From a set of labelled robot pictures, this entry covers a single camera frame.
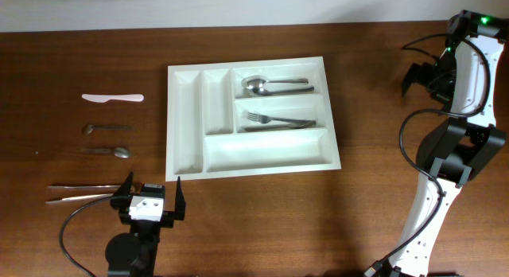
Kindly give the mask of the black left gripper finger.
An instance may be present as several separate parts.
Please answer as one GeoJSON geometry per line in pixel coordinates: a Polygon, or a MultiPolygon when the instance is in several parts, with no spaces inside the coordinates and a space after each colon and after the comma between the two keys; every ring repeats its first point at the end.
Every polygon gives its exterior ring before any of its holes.
{"type": "Polygon", "coordinates": [[[181,187],[181,177],[177,178],[177,187],[174,203],[174,220],[184,220],[186,211],[185,196],[181,187]]]}
{"type": "Polygon", "coordinates": [[[126,180],[119,186],[119,188],[112,194],[110,206],[113,209],[122,209],[129,205],[131,195],[131,187],[133,185],[134,173],[130,172],[126,180]]]}

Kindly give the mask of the small silver teaspoon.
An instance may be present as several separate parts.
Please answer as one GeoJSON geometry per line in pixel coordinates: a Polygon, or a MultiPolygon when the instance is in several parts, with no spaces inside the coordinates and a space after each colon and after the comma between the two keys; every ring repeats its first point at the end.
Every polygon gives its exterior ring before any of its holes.
{"type": "Polygon", "coordinates": [[[130,158],[131,152],[127,148],[114,147],[114,148],[86,148],[82,149],[86,154],[112,154],[117,158],[130,158]]]}

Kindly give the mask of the small dark metal teaspoon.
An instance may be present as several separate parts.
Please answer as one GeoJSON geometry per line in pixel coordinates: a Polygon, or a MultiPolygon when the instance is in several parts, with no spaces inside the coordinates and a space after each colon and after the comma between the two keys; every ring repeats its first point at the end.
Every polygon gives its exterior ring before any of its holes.
{"type": "Polygon", "coordinates": [[[134,128],[127,125],[94,125],[87,124],[84,126],[82,133],[84,135],[89,135],[93,131],[97,130],[108,130],[108,131],[132,131],[134,128]]]}

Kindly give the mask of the silver fork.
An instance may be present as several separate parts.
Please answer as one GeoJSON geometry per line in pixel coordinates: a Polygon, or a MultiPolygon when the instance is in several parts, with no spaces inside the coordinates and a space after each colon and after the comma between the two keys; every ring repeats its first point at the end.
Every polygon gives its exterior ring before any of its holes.
{"type": "Polygon", "coordinates": [[[247,112],[246,117],[253,122],[261,123],[261,124],[267,124],[273,121],[276,122],[284,122],[284,123],[293,123],[293,124],[303,124],[308,123],[309,121],[306,119],[288,119],[288,118],[280,118],[280,117],[273,117],[268,115],[261,115],[256,114],[252,112],[247,112]]]}
{"type": "Polygon", "coordinates": [[[273,126],[264,126],[264,127],[243,127],[242,131],[244,132],[257,132],[257,131],[282,131],[282,130],[296,130],[296,129],[304,129],[309,127],[314,127],[317,124],[316,121],[308,121],[307,123],[299,123],[299,124],[286,124],[286,125],[273,125],[273,126]]]}

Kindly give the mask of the silver tablespoon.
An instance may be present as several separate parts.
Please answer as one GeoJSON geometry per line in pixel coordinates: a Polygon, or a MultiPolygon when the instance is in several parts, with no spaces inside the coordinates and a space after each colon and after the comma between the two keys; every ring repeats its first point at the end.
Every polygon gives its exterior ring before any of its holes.
{"type": "Polygon", "coordinates": [[[251,89],[251,93],[255,96],[279,96],[293,93],[301,93],[301,92],[313,92],[315,90],[314,86],[309,86],[305,88],[289,88],[284,90],[277,91],[269,91],[265,88],[253,88],[251,89]]]}
{"type": "Polygon", "coordinates": [[[248,90],[261,88],[264,84],[308,84],[309,80],[306,78],[297,79],[283,79],[283,80],[270,80],[264,76],[248,76],[242,79],[241,85],[248,90]]]}

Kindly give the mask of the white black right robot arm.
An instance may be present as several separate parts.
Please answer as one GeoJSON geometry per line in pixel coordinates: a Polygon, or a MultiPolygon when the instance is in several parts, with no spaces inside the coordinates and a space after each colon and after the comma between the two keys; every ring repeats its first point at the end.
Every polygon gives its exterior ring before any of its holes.
{"type": "Polygon", "coordinates": [[[495,75],[508,42],[508,22],[471,10],[448,21],[445,50],[432,64],[412,64],[401,87],[420,84],[441,109],[409,115],[445,116],[408,163],[418,189],[398,245],[368,267],[365,276],[427,276],[429,260],[451,204],[463,187],[503,148],[507,134],[496,126],[495,75]]]}

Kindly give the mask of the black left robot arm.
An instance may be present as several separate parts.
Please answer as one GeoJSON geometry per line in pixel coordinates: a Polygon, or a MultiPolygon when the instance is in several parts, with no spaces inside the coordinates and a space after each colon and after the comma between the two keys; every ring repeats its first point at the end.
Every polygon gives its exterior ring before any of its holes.
{"type": "Polygon", "coordinates": [[[163,228],[172,228],[174,222],[185,218],[186,201],[177,180],[174,210],[164,209],[165,187],[143,184],[138,193],[131,191],[134,174],[112,194],[110,206],[119,213],[128,232],[114,236],[105,249],[109,276],[152,276],[157,248],[163,228]]]}

